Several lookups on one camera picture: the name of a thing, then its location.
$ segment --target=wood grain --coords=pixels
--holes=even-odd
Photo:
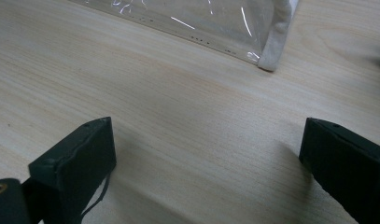
[[[301,1],[278,70],[68,1],[0,1],[0,178],[113,119],[84,223],[356,223],[297,158],[305,118],[380,145],[380,1]]]

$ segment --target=wooden table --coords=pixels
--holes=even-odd
[[[84,223],[356,223],[303,169],[307,117],[380,145],[380,0],[302,0],[274,73],[65,0],[0,1],[0,178],[113,119]]]

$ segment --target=black object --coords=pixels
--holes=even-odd
[[[29,164],[22,185],[0,180],[0,223],[80,223],[103,199],[116,163],[111,118],[81,125]],[[99,199],[85,210],[104,179]]]
[[[380,146],[340,125],[307,119],[300,161],[358,223],[380,223]]]

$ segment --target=plastic packaging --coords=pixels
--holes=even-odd
[[[289,0],[71,1],[183,37],[270,71],[276,69],[283,50],[293,6]]]

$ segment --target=transparent plastic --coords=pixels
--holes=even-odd
[[[276,4],[287,5],[289,0],[71,1],[259,64],[271,30],[274,29]]]

